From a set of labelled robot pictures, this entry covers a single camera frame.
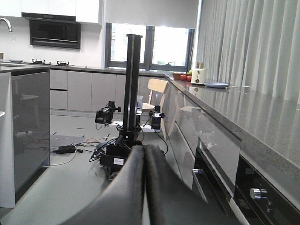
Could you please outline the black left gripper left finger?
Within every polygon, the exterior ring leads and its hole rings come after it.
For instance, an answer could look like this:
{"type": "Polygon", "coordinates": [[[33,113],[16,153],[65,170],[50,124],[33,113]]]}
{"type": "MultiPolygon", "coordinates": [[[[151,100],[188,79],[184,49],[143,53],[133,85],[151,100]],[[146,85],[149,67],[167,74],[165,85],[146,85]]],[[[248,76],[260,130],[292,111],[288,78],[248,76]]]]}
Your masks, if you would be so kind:
{"type": "Polygon", "coordinates": [[[144,198],[144,152],[134,146],[118,175],[94,201],[64,225],[140,225],[144,198]]]}

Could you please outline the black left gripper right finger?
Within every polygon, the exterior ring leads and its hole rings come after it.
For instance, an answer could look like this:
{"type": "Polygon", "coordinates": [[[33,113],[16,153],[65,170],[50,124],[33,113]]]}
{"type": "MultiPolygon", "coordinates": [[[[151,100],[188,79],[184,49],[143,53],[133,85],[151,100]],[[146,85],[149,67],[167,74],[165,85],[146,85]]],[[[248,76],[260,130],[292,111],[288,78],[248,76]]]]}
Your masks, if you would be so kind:
{"type": "Polygon", "coordinates": [[[148,211],[152,225],[235,225],[237,220],[196,195],[169,166],[157,145],[145,146],[148,211]]]}

